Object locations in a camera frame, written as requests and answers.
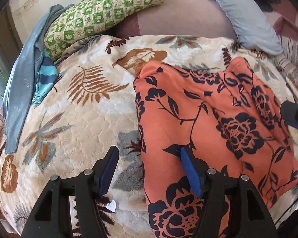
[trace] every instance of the black cable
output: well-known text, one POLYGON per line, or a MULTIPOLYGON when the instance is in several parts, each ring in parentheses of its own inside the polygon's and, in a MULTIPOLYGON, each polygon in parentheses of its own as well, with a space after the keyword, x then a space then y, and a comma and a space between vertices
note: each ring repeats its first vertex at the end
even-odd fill
POLYGON ((291 207, 298 201, 298 198, 295 199, 295 201, 286 209, 286 211, 278 218, 278 220, 275 222, 275 225, 279 222, 279 220, 287 213, 288 210, 291 209, 291 207))

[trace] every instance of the bedspread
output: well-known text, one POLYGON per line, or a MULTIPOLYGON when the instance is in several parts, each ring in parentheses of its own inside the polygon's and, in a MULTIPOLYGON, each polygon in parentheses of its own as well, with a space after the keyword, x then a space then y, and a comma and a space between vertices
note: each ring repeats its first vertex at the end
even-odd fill
MULTIPOLYGON (((134 68, 158 60, 214 73, 237 56, 247 59, 281 102, 298 102, 297 90, 278 72, 273 59, 242 49, 230 39, 98 35, 73 44, 56 62, 59 78, 54 88, 41 104, 31 105, 15 154, 5 155, 6 137, 0 134, 0 208, 9 223, 21 233, 52 174, 76 176, 116 145, 119 162, 106 196, 116 201, 117 209, 107 213, 111 220, 104 219, 104 224, 112 237, 153 237, 143 191, 134 68)), ((288 129, 298 161, 298 131, 288 129)), ((274 220, 297 196, 298 185, 281 196, 270 210, 274 220)), ((70 207, 79 236, 73 197, 70 207)))

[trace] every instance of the navy stripe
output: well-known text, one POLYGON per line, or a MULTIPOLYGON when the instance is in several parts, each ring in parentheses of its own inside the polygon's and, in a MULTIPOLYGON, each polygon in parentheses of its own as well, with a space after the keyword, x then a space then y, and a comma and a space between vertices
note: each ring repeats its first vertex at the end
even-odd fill
POLYGON ((50 57, 44 57, 41 65, 50 66, 50 65, 54 65, 54 63, 50 57))
POLYGON ((57 78, 58 78, 57 75, 46 76, 46 75, 39 74, 38 82, 40 82, 43 85, 47 85, 50 83, 55 83, 57 78))

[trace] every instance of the green checkered pillow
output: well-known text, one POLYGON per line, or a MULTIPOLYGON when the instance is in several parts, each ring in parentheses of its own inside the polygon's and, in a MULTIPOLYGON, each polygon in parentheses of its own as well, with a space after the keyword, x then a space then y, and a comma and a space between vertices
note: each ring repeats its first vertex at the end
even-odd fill
POLYGON ((163 0, 84 0, 62 13, 49 27, 44 44, 52 60, 78 40, 107 30, 128 15, 163 0))

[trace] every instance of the blue gripper pad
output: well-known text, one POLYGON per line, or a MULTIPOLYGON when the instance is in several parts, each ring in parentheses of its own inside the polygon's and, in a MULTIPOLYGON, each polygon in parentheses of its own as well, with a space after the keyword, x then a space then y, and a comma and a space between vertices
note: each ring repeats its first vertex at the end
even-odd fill
POLYGON ((187 174, 192 191, 198 196, 198 198, 201 199, 203 191, 201 189, 200 177, 184 147, 180 150, 180 159, 184 171, 187 174))

